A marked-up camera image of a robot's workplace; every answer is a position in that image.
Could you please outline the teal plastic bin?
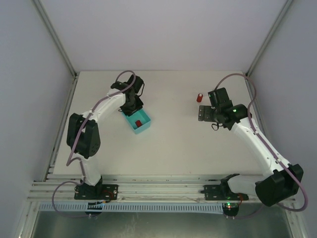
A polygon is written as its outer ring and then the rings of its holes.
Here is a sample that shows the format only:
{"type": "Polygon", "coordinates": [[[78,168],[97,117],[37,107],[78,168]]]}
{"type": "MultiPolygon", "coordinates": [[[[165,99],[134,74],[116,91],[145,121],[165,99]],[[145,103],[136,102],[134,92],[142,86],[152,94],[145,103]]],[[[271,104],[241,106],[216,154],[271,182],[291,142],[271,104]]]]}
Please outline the teal plastic bin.
{"type": "Polygon", "coordinates": [[[151,118],[145,110],[140,109],[131,116],[121,113],[135,134],[140,134],[151,126],[151,118]]]}

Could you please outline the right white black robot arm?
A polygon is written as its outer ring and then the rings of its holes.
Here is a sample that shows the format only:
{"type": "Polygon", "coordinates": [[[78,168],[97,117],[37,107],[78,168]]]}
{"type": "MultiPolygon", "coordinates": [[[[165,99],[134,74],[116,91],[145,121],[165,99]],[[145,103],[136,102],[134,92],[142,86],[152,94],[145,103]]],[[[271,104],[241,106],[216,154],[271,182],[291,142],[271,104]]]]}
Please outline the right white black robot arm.
{"type": "Polygon", "coordinates": [[[267,207],[278,204],[299,190],[304,171],[280,155],[259,130],[251,113],[243,104],[233,105],[225,88],[208,93],[210,106],[199,106],[199,121],[211,122],[213,130],[227,128],[238,136],[253,153],[261,176],[232,174],[221,179],[224,197],[232,194],[256,196],[267,207]]]}

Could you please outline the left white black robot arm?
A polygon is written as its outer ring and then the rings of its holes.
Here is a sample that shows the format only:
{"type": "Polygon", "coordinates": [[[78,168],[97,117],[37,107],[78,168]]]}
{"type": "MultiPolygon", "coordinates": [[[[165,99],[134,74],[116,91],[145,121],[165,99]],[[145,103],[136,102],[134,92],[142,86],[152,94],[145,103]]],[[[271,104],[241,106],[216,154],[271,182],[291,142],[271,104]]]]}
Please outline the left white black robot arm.
{"type": "Polygon", "coordinates": [[[128,81],[116,80],[106,96],[82,114],[73,113],[68,121],[66,144],[71,152],[66,164],[79,161],[82,177],[75,187],[76,200],[113,199],[114,194],[103,185],[96,154],[101,146],[99,125],[113,112],[120,110],[126,117],[143,108],[140,97],[144,81],[132,73],[128,81]]]}

